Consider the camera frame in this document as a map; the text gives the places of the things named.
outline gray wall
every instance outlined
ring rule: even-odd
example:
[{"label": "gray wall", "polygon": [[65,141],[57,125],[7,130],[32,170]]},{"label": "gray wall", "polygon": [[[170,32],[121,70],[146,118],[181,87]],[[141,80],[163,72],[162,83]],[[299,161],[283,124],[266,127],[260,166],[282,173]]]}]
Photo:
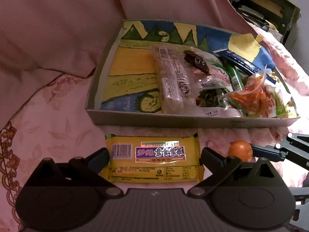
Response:
[{"label": "gray wall", "polygon": [[291,0],[300,7],[301,17],[285,44],[299,65],[309,74],[309,0]]}]

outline yellow snack package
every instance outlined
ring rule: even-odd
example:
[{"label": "yellow snack package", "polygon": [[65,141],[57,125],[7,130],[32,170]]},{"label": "yellow snack package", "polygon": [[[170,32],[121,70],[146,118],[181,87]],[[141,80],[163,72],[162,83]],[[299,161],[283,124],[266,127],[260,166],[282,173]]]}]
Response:
[{"label": "yellow snack package", "polygon": [[194,137],[129,137],[108,134],[109,166],[101,176],[110,182],[171,183],[203,180],[200,143]]}]

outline green tube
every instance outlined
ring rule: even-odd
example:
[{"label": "green tube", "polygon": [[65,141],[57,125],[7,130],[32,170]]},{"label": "green tube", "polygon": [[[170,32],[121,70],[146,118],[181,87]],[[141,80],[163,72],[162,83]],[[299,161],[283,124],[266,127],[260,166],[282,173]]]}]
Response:
[{"label": "green tube", "polygon": [[233,89],[234,90],[243,90],[244,85],[243,82],[241,81],[241,78],[238,74],[238,71],[227,61],[224,62],[224,67],[227,69],[228,74],[230,76]]}]

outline cardboard box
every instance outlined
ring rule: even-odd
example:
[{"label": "cardboard box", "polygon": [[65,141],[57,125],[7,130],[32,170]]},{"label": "cardboard box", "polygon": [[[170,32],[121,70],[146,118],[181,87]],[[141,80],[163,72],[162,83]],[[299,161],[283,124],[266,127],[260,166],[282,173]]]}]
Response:
[{"label": "cardboard box", "polygon": [[[214,27],[206,27],[235,34],[233,32],[228,32]],[[104,94],[106,83],[109,78],[110,68],[121,38],[124,36],[123,30],[124,24],[121,24],[119,27],[119,33],[106,46],[102,60],[95,70],[89,88],[85,109],[95,124],[165,128],[259,128],[290,126],[299,118],[298,115],[296,118],[197,117],[187,115],[100,110],[102,95]],[[147,41],[143,41],[144,40],[142,39],[140,42],[143,44],[147,43]],[[278,70],[274,68],[273,71],[275,71],[276,75],[281,79],[281,81],[283,81]]]}]

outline orange fruit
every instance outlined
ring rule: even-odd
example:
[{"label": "orange fruit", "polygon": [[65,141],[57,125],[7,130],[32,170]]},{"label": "orange fruit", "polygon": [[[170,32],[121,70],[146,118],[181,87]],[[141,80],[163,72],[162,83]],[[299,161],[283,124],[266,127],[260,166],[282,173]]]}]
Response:
[{"label": "orange fruit", "polygon": [[236,156],[242,162],[249,162],[252,159],[253,151],[250,144],[244,140],[238,140],[231,144],[228,156]]}]

